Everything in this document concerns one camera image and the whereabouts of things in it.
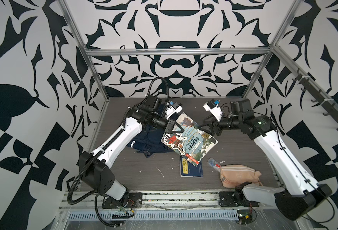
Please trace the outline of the navy blue student backpack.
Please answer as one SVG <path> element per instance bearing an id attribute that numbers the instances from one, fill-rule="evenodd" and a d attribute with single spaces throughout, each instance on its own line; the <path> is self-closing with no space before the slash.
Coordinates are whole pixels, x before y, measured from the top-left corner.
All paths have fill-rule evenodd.
<path id="1" fill-rule="evenodd" d="M 148 107 L 145 103 L 137 104 L 134 106 L 139 112 L 143 112 L 145 115 L 145 121 L 140 131 L 131 141 L 126 145 L 132 149 L 135 149 L 137 153 L 142 153 L 145 157 L 150 157 L 155 153 L 169 153 L 172 149 L 161 142 L 164 135 L 164 131 L 159 128 L 155 128 L 152 125 L 152 118 L 164 117 L 165 104 L 160 104 L 157 107 Z"/>

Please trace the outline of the illustrated comic picture book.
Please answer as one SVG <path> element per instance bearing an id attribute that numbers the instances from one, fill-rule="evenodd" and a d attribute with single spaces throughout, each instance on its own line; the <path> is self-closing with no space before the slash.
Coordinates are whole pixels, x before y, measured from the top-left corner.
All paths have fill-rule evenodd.
<path id="1" fill-rule="evenodd" d="M 185 113 L 176 119 L 171 133 L 164 133 L 161 142 L 194 166 L 199 166 L 203 157 L 218 144 L 218 140 L 200 130 Z"/>

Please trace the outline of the navy blue notebook yellow label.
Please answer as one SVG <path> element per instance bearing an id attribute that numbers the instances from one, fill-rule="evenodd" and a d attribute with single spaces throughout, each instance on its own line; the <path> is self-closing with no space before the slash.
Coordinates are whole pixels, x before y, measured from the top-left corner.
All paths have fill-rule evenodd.
<path id="1" fill-rule="evenodd" d="M 203 178 L 202 162 L 194 166 L 187 159 L 180 158 L 180 177 Z"/>

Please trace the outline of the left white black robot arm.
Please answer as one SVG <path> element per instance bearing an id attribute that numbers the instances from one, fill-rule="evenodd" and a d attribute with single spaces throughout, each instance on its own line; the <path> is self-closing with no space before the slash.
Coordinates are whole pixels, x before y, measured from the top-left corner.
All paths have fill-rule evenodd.
<path id="1" fill-rule="evenodd" d="M 91 153 L 79 157 L 79 174 L 73 182 L 69 194 L 69 204 L 74 204 L 72 193 L 82 181 L 92 191 L 87 195 L 109 196 L 120 202 L 128 197 L 129 190 L 117 181 L 111 168 L 125 147 L 137 150 L 147 158 L 154 153 L 167 153 L 171 149 L 162 143 L 162 136 L 174 127 L 171 119 L 182 110 L 173 101 L 162 103 L 155 96 L 148 95 L 142 102 L 130 107 L 124 114 L 118 129 Z"/>

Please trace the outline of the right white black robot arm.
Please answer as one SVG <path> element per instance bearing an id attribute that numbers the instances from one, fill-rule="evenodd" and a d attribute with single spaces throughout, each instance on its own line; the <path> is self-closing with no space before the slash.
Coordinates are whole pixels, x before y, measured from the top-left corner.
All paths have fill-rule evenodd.
<path id="1" fill-rule="evenodd" d="M 256 143 L 276 169 L 284 187 L 266 187 L 243 183 L 237 187 L 247 201 L 277 207 L 289 220 L 297 220 L 328 200 L 332 190 L 320 184 L 294 157 L 283 142 L 273 120 L 266 115 L 255 116 L 250 101 L 239 98 L 230 102 L 230 115 L 226 116 L 220 101 L 212 99 L 203 108 L 214 117 L 208 126 L 212 134 L 224 130 L 240 130 Z"/>

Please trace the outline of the clear plastic eraser case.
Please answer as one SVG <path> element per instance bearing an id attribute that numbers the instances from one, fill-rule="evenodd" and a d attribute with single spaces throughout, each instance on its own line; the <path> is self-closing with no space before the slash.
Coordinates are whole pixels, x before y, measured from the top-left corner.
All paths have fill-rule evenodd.
<path id="1" fill-rule="evenodd" d="M 221 171 L 221 165 L 213 158 L 210 158 L 208 160 L 208 164 L 214 169 L 216 170 L 218 173 L 220 173 Z"/>

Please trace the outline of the pink fabric pencil pouch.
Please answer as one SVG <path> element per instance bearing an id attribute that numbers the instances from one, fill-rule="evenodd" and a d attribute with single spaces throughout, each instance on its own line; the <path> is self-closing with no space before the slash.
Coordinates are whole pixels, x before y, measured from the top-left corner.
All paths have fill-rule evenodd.
<path id="1" fill-rule="evenodd" d="M 244 165 L 226 165 L 220 168 L 220 180 L 223 187 L 235 188 L 245 182 L 261 186 L 262 173 Z"/>

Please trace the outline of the green circuit board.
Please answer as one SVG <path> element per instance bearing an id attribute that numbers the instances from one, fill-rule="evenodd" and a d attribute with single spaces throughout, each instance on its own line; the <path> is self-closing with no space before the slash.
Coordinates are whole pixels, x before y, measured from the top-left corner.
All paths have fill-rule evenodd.
<path id="1" fill-rule="evenodd" d="M 240 225 L 249 225 L 257 219 L 257 212 L 254 209 L 251 210 L 238 210 L 238 221 Z"/>

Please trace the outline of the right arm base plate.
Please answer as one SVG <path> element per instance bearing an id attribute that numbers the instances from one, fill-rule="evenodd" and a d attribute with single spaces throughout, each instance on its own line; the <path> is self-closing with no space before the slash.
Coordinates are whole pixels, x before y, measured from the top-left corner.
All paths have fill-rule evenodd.
<path id="1" fill-rule="evenodd" d="M 229 207 L 259 207 L 258 202 L 248 201 L 237 191 L 219 192 L 219 206 Z"/>

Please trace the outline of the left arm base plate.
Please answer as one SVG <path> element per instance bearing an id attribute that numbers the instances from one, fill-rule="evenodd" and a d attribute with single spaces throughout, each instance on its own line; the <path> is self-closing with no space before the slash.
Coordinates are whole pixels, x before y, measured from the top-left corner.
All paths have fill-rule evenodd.
<path id="1" fill-rule="evenodd" d="M 103 199 L 103 209 L 117 209 L 123 207 L 125 209 L 135 209 L 142 205 L 143 193 L 129 192 L 125 193 L 120 200 L 112 197 L 105 197 Z"/>

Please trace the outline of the aluminium cage frame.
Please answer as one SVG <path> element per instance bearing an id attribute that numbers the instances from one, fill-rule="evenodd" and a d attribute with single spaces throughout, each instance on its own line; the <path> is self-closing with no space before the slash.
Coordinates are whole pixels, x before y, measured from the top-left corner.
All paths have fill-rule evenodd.
<path id="1" fill-rule="evenodd" d="M 338 103 L 338 1 L 61 1 L 106 96 L 242 96 L 338 196 L 338 124 L 292 70 Z"/>

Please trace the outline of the aluminium front rail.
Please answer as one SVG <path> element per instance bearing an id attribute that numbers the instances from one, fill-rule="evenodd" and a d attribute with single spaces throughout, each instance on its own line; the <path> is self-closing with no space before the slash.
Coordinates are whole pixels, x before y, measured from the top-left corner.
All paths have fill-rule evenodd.
<path id="1" fill-rule="evenodd" d="M 221 208 L 219 206 L 219 192 L 223 191 L 235 191 L 231 190 L 193 190 L 193 191 L 132 191 L 136 193 L 143 193 L 142 205 L 138 208 L 155 208 L 155 209 L 195 209 L 195 208 Z M 76 205 L 69 205 L 66 200 L 67 193 L 65 193 L 62 202 L 60 203 L 57 211 L 68 210 L 93 210 L 94 197 L 91 195 Z M 102 206 L 104 197 L 98 197 L 99 207 Z M 276 206 L 258 202 L 259 207 L 253 207 L 258 209 L 277 209 Z M 245 209 L 245 207 L 229 207 L 231 209 Z"/>

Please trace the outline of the wall hook rack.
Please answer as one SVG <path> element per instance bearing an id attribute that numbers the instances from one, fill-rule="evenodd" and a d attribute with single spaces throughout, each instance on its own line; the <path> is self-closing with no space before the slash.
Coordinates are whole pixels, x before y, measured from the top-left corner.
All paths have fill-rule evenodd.
<path id="1" fill-rule="evenodd" d="M 298 82 L 302 86 L 302 94 L 300 97 L 300 106 L 302 106 L 303 97 L 306 93 L 312 96 L 311 103 L 322 106 L 325 112 L 324 116 L 332 117 L 338 124 L 338 103 L 328 93 L 322 89 L 319 84 L 309 75 L 303 75 L 300 69 L 291 71 L 295 78 L 294 82 Z"/>

